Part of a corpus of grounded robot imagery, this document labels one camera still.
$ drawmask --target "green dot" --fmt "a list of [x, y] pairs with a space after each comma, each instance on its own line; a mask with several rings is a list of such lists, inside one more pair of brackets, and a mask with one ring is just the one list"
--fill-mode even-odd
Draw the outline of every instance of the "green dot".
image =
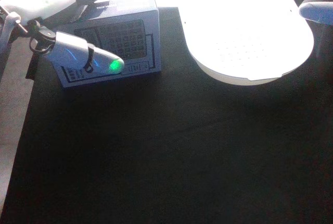
[[109, 66], [109, 70], [111, 71], [120, 71], [122, 65], [119, 61], [113, 61], [110, 66]]

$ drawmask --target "gray floor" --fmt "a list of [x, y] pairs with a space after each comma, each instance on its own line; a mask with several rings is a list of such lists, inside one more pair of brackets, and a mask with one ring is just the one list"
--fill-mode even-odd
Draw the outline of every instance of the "gray floor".
[[30, 56], [24, 56], [29, 39], [17, 39], [0, 82], [0, 213], [27, 111], [32, 80], [25, 78]]

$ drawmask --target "black table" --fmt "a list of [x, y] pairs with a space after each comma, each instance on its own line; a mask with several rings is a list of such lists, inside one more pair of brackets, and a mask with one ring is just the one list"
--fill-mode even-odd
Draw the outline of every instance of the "black table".
[[329, 223], [333, 91], [316, 61], [225, 84], [177, 10], [160, 17], [161, 73], [63, 90], [39, 61], [0, 223]]

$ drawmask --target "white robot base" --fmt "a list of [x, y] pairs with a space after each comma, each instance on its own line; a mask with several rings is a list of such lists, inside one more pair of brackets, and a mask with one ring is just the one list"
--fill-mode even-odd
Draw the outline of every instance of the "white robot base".
[[313, 49], [312, 31], [294, 0], [180, 0], [178, 9], [192, 57], [222, 82], [274, 81]]

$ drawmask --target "product box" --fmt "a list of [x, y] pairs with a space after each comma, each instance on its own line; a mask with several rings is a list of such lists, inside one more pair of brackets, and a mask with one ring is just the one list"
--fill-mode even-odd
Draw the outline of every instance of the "product box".
[[90, 5], [61, 31], [85, 38], [125, 62], [121, 74], [100, 74], [54, 64], [64, 88], [161, 71], [159, 13], [155, 0], [111, 0]]

